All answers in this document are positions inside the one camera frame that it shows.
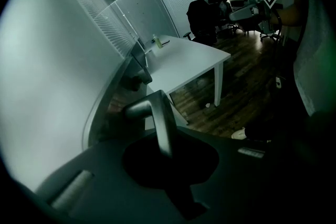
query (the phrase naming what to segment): white cloth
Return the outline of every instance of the white cloth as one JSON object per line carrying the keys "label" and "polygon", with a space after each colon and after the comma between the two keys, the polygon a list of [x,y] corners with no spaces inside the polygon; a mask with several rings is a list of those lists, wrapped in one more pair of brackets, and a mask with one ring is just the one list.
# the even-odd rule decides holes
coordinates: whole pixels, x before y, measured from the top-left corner
{"label": "white cloth", "polygon": [[309,0],[294,78],[310,116],[336,107],[336,38],[321,0]]}

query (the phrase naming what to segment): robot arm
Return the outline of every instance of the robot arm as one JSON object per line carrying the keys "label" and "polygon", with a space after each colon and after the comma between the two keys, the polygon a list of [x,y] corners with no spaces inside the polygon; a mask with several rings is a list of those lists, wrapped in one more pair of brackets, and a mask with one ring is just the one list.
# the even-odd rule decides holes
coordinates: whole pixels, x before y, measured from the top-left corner
{"label": "robot arm", "polygon": [[245,0],[244,7],[229,14],[232,22],[242,20],[251,21],[263,34],[272,34],[275,31],[270,24],[271,8],[276,0]]}

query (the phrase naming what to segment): shoe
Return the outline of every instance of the shoe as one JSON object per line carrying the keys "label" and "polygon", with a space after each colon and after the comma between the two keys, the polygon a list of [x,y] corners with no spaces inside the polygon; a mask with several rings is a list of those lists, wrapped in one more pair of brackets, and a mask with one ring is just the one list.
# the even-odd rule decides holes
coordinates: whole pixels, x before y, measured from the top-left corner
{"label": "shoe", "polygon": [[241,130],[234,132],[234,133],[231,135],[231,138],[232,138],[232,139],[238,139],[238,140],[243,140],[243,139],[245,139],[245,138],[246,138],[246,135],[245,135],[245,128],[243,127]]}

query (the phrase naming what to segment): black pants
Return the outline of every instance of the black pants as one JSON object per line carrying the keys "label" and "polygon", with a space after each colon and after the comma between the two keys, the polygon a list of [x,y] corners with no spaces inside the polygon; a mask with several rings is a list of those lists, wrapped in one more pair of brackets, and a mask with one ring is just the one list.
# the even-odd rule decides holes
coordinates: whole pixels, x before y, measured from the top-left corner
{"label": "black pants", "polygon": [[282,88],[275,100],[272,101],[275,116],[268,122],[255,122],[246,126],[245,135],[252,140],[271,140],[275,130],[300,128],[308,117],[306,108],[296,87],[294,75],[288,72],[286,81],[282,81]]}

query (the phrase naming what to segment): bottle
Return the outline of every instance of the bottle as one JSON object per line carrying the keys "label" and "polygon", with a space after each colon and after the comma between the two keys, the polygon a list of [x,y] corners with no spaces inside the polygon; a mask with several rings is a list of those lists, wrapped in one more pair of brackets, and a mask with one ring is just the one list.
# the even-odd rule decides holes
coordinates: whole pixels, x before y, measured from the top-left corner
{"label": "bottle", "polygon": [[161,49],[162,48],[162,43],[159,40],[159,38],[156,36],[156,34],[153,35],[153,39],[154,39],[156,45]]}

